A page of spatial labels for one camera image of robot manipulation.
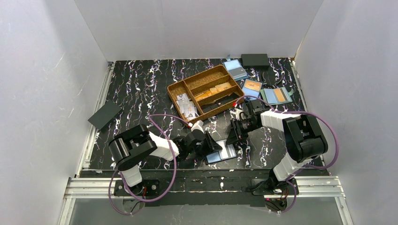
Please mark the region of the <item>black leather card holder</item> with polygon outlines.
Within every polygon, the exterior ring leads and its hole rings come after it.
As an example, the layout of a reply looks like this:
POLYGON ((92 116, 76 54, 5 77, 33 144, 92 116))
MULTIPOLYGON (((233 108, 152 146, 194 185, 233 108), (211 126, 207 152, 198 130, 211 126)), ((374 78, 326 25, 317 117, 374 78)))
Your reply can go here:
POLYGON ((218 163, 221 161, 225 161, 225 160, 229 160, 229 159, 237 157, 237 153, 234 148, 234 145, 233 144, 227 145, 226 139, 217 141, 216 143, 218 145, 220 145, 222 149, 218 150, 216 152, 213 152, 211 154, 208 154, 205 157, 206 165, 215 164, 215 163, 218 163))

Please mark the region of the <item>green card wallet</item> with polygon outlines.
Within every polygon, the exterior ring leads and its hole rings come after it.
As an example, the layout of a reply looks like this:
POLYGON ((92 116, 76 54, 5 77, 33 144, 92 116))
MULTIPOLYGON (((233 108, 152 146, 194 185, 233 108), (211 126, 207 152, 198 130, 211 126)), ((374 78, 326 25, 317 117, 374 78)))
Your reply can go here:
POLYGON ((285 87, 276 89, 261 89, 260 94, 269 105, 280 105, 292 102, 291 95, 285 87))

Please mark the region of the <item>dark grey card case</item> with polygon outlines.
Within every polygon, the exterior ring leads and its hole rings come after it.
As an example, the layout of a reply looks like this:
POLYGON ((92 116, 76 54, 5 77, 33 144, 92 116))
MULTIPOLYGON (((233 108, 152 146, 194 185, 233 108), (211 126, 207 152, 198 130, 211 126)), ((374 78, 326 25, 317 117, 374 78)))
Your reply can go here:
POLYGON ((96 129, 102 130, 110 124, 116 116, 122 111, 122 108, 112 101, 107 101, 98 111, 96 111, 89 119, 96 129))

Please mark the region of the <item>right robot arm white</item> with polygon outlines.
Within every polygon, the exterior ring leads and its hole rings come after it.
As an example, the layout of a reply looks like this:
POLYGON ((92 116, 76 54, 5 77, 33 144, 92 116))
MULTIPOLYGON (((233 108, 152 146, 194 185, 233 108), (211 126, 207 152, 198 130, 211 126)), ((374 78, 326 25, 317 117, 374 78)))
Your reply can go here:
POLYGON ((231 120, 231 131, 226 144, 247 139, 248 133, 261 127, 283 132, 287 153, 269 173, 268 185, 277 185, 328 151, 328 144, 317 119, 308 114, 279 113, 273 110, 255 110, 247 119, 231 120))

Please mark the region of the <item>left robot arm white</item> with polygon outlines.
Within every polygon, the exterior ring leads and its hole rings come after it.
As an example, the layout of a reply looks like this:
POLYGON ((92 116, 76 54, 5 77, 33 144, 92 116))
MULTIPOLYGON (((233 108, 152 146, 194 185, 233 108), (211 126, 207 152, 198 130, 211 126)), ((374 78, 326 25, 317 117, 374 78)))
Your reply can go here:
POLYGON ((142 182, 139 163, 148 156, 173 161, 186 160, 191 153, 207 156, 222 150, 220 144, 198 123, 189 124, 191 131, 168 141, 150 132, 145 125, 137 125, 119 135, 108 144, 115 161, 115 169, 123 175, 128 187, 142 182))

